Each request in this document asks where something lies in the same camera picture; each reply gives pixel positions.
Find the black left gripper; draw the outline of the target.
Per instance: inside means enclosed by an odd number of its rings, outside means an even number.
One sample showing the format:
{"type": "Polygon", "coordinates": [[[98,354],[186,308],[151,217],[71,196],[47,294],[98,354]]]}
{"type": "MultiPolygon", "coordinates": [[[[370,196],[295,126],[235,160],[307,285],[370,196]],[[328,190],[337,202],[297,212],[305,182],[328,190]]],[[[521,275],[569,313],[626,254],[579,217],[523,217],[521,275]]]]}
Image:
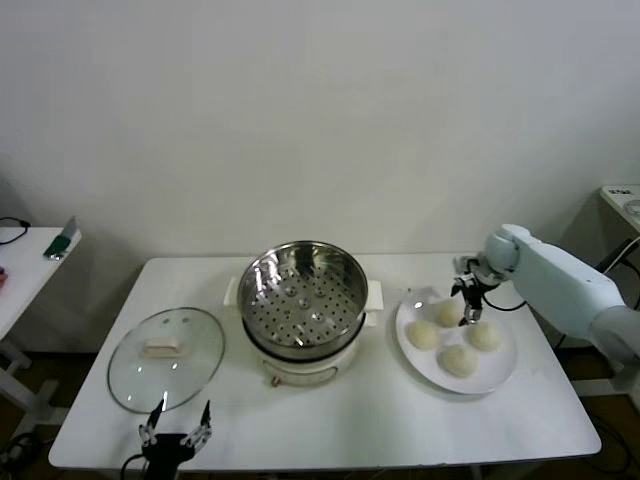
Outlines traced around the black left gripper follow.
{"type": "Polygon", "coordinates": [[[143,445],[142,454],[148,462],[144,480],[173,480],[178,467],[194,457],[194,448],[202,448],[212,435],[210,401],[207,401],[199,425],[187,434],[169,433],[156,437],[156,426],[163,412],[161,399],[151,411],[147,422],[138,427],[143,445]]]}

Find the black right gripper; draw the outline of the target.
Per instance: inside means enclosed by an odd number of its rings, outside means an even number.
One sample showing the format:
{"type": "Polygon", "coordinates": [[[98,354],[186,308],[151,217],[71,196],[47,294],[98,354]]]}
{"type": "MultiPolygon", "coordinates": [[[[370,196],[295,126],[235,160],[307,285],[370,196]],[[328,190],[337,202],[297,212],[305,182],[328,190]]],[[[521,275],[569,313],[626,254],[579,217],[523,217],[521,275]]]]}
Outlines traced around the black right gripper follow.
{"type": "Polygon", "coordinates": [[[456,280],[451,288],[451,296],[462,291],[465,300],[463,316],[459,327],[473,325],[480,321],[483,296],[500,285],[500,274],[487,264],[460,264],[460,281],[456,280]]]}

